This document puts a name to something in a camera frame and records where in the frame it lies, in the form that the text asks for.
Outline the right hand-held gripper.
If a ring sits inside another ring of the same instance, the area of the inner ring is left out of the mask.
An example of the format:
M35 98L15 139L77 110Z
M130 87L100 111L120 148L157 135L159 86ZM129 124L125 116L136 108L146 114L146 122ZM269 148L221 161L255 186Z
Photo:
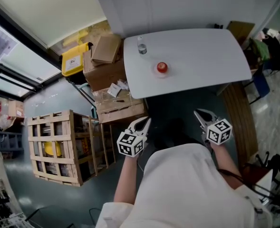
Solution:
M223 144L231 137L232 125L226 119L218 120L215 113L205 109L194 110L194 115L204 130L202 135L204 141Z

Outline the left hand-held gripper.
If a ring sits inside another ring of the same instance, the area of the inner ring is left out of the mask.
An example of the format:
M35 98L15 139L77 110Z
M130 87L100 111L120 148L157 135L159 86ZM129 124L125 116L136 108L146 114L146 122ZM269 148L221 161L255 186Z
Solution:
M151 118L148 116L132 121L116 141L119 153L129 157L138 156L147 146L150 125Z

